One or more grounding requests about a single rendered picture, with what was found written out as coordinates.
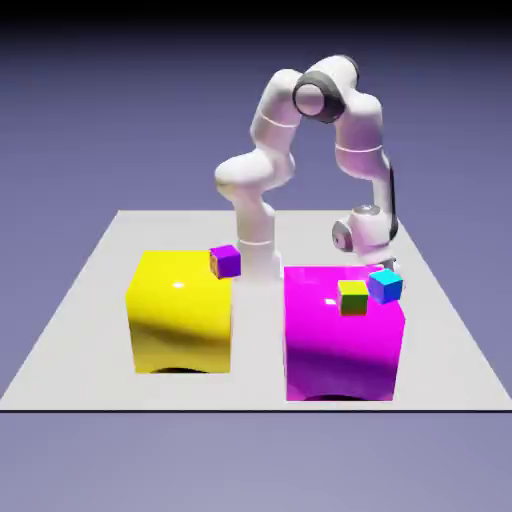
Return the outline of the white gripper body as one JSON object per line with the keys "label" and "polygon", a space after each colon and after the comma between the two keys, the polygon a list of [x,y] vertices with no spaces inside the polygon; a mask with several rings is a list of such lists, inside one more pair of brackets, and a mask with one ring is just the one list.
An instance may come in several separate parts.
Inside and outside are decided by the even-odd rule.
{"label": "white gripper body", "polygon": [[396,258],[380,262],[376,266],[377,280],[382,286],[401,286],[405,289],[405,276]]}

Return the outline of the small green cube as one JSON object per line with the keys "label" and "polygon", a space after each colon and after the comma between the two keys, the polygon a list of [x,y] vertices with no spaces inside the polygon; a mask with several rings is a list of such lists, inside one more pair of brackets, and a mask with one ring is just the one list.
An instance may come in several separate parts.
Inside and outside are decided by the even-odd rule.
{"label": "small green cube", "polygon": [[368,297],[364,280],[339,280],[337,283],[337,305],[342,316],[364,316]]}

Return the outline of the small purple cube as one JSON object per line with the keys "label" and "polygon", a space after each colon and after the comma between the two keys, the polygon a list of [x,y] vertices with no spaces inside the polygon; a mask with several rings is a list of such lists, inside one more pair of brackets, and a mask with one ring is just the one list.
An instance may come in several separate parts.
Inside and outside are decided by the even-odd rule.
{"label": "small purple cube", "polygon": [[241,274],[241,254],[233,245],[213,247],[209,250],[211,272],[218,278],[233,278]]}

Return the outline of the large magenta box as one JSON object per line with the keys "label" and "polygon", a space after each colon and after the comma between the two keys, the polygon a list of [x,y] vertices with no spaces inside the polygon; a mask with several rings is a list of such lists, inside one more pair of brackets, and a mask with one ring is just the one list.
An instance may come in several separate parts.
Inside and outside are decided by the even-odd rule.
{"label": "large magenta box", "polygon": [[365,281],[371,266],[284,268],[286,399],[393,398],[405,316],[398,301],[368,299],[364,315],[338,310],[340,281]]}

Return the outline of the large yellow box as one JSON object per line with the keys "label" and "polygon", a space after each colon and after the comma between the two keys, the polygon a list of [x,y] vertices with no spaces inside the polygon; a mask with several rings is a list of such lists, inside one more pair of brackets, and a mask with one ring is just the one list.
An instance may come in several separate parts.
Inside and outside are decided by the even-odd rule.
{"label": "large yellow box", "polygon": [[228,373],[232,282],[200,251],[146,250],[126,292],[135,371]]}

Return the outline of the small blue cube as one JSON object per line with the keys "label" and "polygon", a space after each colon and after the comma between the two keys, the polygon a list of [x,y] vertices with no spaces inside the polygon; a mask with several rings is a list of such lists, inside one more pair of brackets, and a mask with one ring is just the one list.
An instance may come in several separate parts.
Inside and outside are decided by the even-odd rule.
{"label": "small blue cube", "polygon": [[398,301],[403,290],[402,277],[390,269],[382,269],[369,274],[367,280],[369,295],[379,304]]}

